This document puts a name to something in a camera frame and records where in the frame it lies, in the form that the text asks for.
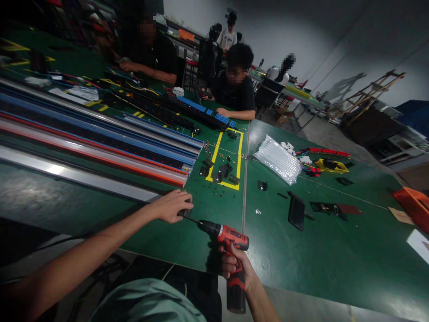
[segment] wooden easel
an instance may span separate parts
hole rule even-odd
[[[331,121],[333,119],[343,116],[344,114],[350,113],[351,111],[354,110],[355,107],[361,105],[362,103],[367,103],[366,107],[358,115],[353,117],[351,121],[347,122],[345,127],[348,127],[359,116],[361,116],[363,112],[367,111],[371,107],[371,105],[377,100],[377,98],[381,96],[381,94],[388,91],[390,86],[392,86],[398,79],[404,78],[404,76],[405,76],[404,72],[401,74],[396,74],[395,70],[387,72],[383,77],[380,77],[375,82],[372,82],[364,89],[361,89],[356,94],[346,98],[342,102],[331,107],[327,112],[327,116],[329,117],[329,120]],[[394,77],[394,79],[389,81],[388,83],[383,84],[388,80],[389,77]],[[371,88],[369,93],[366,93],[365,91],[369,88]],[[346,110],[342,110],[341,107],[343,103],[351,104],[352,106],[347,108]]]

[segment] workbench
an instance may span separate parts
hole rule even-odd
[[[51,69],[63,73],[98,78],[107,66],[102,58],[87,49],[52,51],[47,47],[71,45],[28,27],[7,30],[4,37],[54,58]],[[34,76],[26,68],[29,67],[0,68],[0,74],[15,80]],[[162,85],[154,84],[153,88],[161,91]],[[188,92],[185,96],[194,98]],[[214,102],[203,105],[212,110],[219,106]],[[121,114],[117,107],[106,108],[103,102],[88,108],[110,116]],[[122,108],[129,113],[138,112],[128,106]],[[249,236],[247,254],[264,285],[409,319],[429,319],[429,266],[406,242],[415,226],[397,221],[387,210],[387,207],[402,209],[391,195],[392,191],[401,189],[392,176],[353,161],[356,165],[349,173],[323,173],[319,178],[301,173],[297,183],[289,186],[267,166],[258,160],[242,159],[240,153],[252,155],[267,134],[277,142],[290,142],[296,151],[319,146],[258,120],[238,121],[236,128],[240,133],[236,140],[204,125],[200,128],[197,138],[219,147],[214,154],[214,169],[225,162],[220,153],[229,155],[235,162],[233,174],[240,176],[240,187],[235,190],[210,184],[200,176],[201,161],[207,157],[202,151],[185,186],[193,195],[192,217],[226,224]],[[155,189],[172,189],[166,184],[4,134],[0,140],[91,169],[109,171]],[[326,157],[310,156],[313,160]],[[340,176],[354,184],[342,186],[335,180]],[[268,183],[267,191],[257,188],[258,180]],[[1,217],[72,236],[99,231],[141,207],[127,198],[5,163],[0,163],[0,188]],[[362,214],[348,215],[348,222],[344,222],[334,215],[313,212],[315,221],[306,219],[301,232],[287,220],[290,198],[277,195],[287,195],[287,191],[304,199],[307,209],[310,209],[309,202],[344,203],[358,207]],[[219,254],[211,246],[209,236],[188,220],[174,225],[157,220],[143,227],[121,248],[215,273],[219,269]]]

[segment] black shirt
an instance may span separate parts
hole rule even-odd
[[[228,83],[225,72],[222,72],[213,86],[212,94],[217,103],[228,106],[237,111],[254,110],[255,97],[253,93],[252,80],[247,76],[239,85]]]
[[[124,42],[123,56],[130,58],[133,62],[146,65],[150,68],[177,75],[177,55],[173,43],[167,36],[163,35],[158,28],[153,48],[146,45],[141,33],[129,34]]]

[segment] hand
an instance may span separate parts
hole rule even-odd
[[[177,189],[159,198],[157,201],[147,204],[141,210],[150,213],[154,219],[161,219],[174,224],[183,220],[182,216],[177,215],[180,210],[192,208],[192,195],[186,191]]]
[[[119,67],[126,72],[138,72],[140,70],[140,64],[133,63],[132,61],[125,61],[119,64]]]
[[[220,114],[220,115],[222,115],[223,117],[226,117],[226,118],[228,118],[228,119],[231,117],[231,111],[228,111],[228,110],[226,110],[226,109],[224,109],[224,108],[222,108],[222,107],[218,108],[218,109],[216,110],[216,113],[218,113],[218,114]]]
[[[222,245],[220,245],[218,249],[220,252],[225,250]],[[245,252],[236,249],[233,243],[230,244],[229,251],[234,256],[222,256],[222,275],[226,280],[229,279],[231,273],[236,271],[237,258],[239,258],[244,269],[244,287],[246,288],[246,292],[249,292],[252,288],[252,284],[258,280],[258,276],[256,275],[255,270],[253,269],[252,264],[250,263],[250,260]]]

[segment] clear plastic tube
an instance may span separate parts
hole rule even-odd
[[[269,135],[261,143],[258,151],[253,155],[271,170],[276,172],[288,185],[296,183],[302,166],[298,159],[287,152]]]

